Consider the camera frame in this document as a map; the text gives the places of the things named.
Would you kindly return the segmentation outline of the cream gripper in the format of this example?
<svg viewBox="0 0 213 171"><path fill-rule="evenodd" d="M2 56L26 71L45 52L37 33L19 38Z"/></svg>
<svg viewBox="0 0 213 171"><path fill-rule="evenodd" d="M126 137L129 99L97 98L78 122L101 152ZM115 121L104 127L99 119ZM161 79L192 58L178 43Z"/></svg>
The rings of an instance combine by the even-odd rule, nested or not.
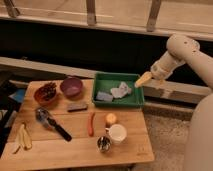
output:
<svg viewBox="0 0 213 171"><path fill-rule="evenodd" d="M145 72L136 82L135 87L139 88L144 83L149 81L152 76L156 80L168 79L173 71L184 65L185 61L174 57L169 52L165 52L150 68L150 71Z"/></svg>

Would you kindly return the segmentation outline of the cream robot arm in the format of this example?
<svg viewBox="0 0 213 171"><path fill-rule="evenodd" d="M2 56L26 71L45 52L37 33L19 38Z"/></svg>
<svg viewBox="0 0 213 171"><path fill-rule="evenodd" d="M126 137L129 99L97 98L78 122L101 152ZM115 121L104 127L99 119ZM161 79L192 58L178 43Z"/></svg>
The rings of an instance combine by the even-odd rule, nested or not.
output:
<svg viewBox="0 0 213 171"><path fill-rule="evenodd" d="M182 171L213 171L213 57L200 51L199 43L184 35L173 34L167 51L136 82L141 87L151 78L167 79L187 64L212 90L196 106L191 118Z"/></svg>

